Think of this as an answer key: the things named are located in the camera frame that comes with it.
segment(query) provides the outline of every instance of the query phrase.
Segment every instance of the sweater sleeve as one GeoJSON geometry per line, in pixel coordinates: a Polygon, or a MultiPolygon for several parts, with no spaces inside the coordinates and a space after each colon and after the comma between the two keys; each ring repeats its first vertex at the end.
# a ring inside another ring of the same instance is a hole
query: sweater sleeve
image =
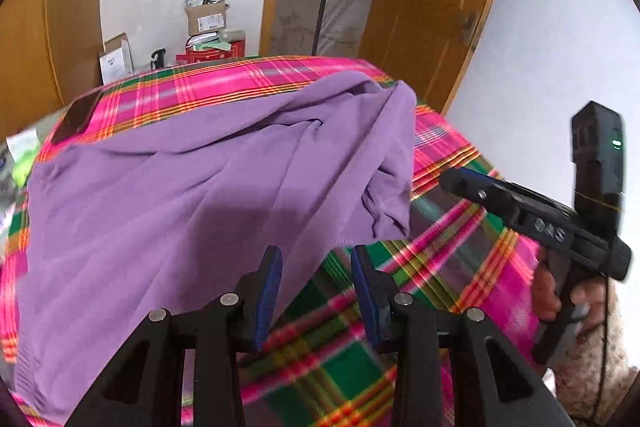
{"type": "MultiPolygon", "coordinates": [[[[569,413],[590,417],[598,395],[604,325],[578,337],[578,340],[562,364],[556,368],[558,400],[569,413]]],[[[615,293],[615,285],[609,287],[609,339],[605,382],[596,414],[596,421],[603,425],[613,414],[634,381],[638,369],[629,367],[622,344],[622,318],[615,293]]]]}

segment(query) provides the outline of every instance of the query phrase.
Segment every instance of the wrinkled fabric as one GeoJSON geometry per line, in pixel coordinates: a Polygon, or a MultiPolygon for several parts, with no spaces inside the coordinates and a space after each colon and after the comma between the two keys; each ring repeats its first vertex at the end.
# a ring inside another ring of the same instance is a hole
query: wrinkled fabric
{"type": "Polygon", "coordinates": [[[267,245],[277,316],[332,248],[405,237],[414,107],[406,84],[347,71],[36,165],[16,391],[63,423],[150,310],[204,306],[267,245]]]}

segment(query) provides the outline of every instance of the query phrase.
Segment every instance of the metal bolt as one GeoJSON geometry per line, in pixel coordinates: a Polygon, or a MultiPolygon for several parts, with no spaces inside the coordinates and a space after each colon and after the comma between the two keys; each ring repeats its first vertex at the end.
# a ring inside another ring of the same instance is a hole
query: metal bolt
{"type": "Polygon", "coordinates": [[[484,320],[484,312],[480,308],[469,308],[466,311],[466,316],[473,322],[482,322],[484,320]]]}
{"type": "Polygon", "coordinates": [[[394,301],[401,306],[408,306],[414,301],[411,293],[398,292],[394,295],[394,301]]]}
{"type": "Polygon", "coordinates": [[[233,306],[234,304],[238,304],[239,300],[240,300],[240,298],[235,293],[233,293],[233,292],[225,293],[220,298],[220,304],[222,304],[223,306],[233,306]]]}
{"type": "Polygon", "coordinates": [[[166,317],[166,310],[163,310],[162,308],[160,308],[159,310],[153,310],[152,312],[149,313],[149,320],[151,322],[164,321],[165,317],[166,317]]]}

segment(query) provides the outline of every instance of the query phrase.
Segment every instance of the red box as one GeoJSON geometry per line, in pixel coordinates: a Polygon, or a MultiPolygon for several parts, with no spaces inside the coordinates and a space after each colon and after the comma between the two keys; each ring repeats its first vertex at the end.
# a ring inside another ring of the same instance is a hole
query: red box
{"type": "Polygon", "coordinates": [[[196,62],[207,62],[208,60],[222,60],[224,58],[242,58],[244,57],[244,39],[231,43],[231,49],[226,52],[222,50],[205,50],[203,52],[194,52],[187,49],[187,61],[190,64],[196,62]]]}

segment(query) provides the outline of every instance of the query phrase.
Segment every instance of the plaid tablecloth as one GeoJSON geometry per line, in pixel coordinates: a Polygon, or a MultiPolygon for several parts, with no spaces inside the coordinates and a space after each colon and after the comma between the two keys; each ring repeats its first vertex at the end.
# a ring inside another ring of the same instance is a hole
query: plaid tablecloth
{"type": "MultiPolygon", "coordinates": [[[[336,71],[358,70],[389,79],[364,60],[271,57],[233,64],[194,64],[144,74],[104,89],[84,134],[59,146],[45,142],[46,161],[72,142],[94,142],[214,103],[265,96],[300,87],[336,71]]],[[[521,352],[528,354],[537,321],[528,288],[536,244],[503,227],[500,219],[442,191],[438,175],[450,166],[497,173],[443,117],[415,110],[415,168],[411,234],[407,241],[368,247],[374,264],[402,291],[436,309],[482,308],[521,352]]],[[[19,349],[15,285],[27,270],[28,194],[20,197],[0,276],[0,335],[5,357],[19,349]]],[[[395,361],[364,341],[350,277],[350,253],[334,250],[274,325],[265,350],[241,363],[242,400],[249,425],[282,427],[386,425],[395,361]]],[[[452,382],[443,364],[445,418],[452,422],[452,382]]],[[[34,425],[50,425],[16,397],[34,425]]],[[[193,418],[183,399],[182,421],[193,418]]]]}

